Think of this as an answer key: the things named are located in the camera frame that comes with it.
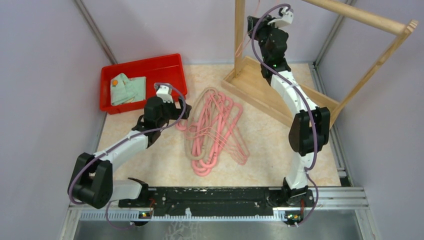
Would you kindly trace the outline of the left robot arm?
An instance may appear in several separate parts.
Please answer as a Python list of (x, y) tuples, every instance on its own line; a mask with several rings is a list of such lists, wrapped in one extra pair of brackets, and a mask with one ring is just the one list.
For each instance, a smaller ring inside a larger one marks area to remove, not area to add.
[(180, 108), (173, 101), (158, 96), (147, 100), (143, 114), (131, 131), (114, 145), (96, 153), (77, 157), (67, 189), (70, 201), (101, 209), (110, 202), (131, 200), (138, 207), (149, 203), (148, 184), (136, 178), (114, 180), (114, 172), (136, 154), (147, 150), (163, 130), (190, 116), (192, 106), (179, 97)]

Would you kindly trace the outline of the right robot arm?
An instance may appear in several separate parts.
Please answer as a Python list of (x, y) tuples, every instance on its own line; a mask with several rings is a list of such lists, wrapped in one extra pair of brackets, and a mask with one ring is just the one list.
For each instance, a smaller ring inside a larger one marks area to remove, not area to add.
[(263, 18), (247, 17), (247, 35), (257, 42), (255, 52), (260, 62), (261, 75), (283, 99), (293, 120), (288, 134), (294, 152), (288, 175), (283, 179), (280, 196), (270, 197), (271, 203), (287, 206), (302, 205), (309, 197), (308, 171), (313, 169), (318, 153), (329, 141), (330, 110), (314, 103), (295, 80), (287, 60), (288, 33), (278, 28), (279, 19), (266, 15)]

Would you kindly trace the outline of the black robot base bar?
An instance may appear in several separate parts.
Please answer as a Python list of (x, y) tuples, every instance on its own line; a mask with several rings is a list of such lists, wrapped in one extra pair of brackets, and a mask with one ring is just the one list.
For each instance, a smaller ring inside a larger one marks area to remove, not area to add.
[(149, 186), (142, 182), (135, 199), (119, 200), (120, 208), (146, 208), (141, 219), (165, 221), (277, 220), (300, 224), (307, 208), (316, 205), (313, 191), (304, 187), (291, 194), (280, 187)]

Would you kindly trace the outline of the beige thick hanger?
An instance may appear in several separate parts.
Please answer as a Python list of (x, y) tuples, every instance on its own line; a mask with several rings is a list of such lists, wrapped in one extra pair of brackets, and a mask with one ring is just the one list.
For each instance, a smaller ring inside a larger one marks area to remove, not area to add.
[(231, 111), (234, 102), (214, 87), (205, 88), (196, 99), (190, 117), (181, 125), (185, 153), (201, 165), (212, 165), (233, 133)]

